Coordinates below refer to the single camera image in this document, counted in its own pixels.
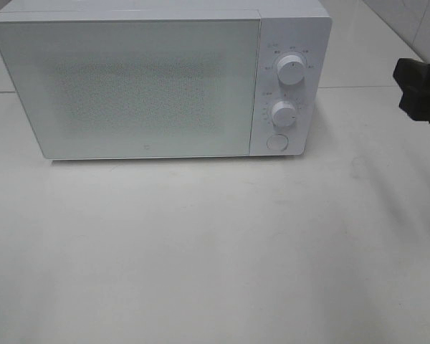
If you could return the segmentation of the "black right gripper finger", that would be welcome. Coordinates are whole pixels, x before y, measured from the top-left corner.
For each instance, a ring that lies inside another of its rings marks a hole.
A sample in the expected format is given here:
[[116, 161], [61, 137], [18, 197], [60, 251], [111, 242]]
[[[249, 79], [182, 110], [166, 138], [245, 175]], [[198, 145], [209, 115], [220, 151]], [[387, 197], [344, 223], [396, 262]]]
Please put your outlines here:
[[405, 90], [399, 107], [414, 121], [430, 123], [430, 91]]
[[430, 91], [430, 63], [400, 58], [393, 71], [398, 86], [419, 91]]

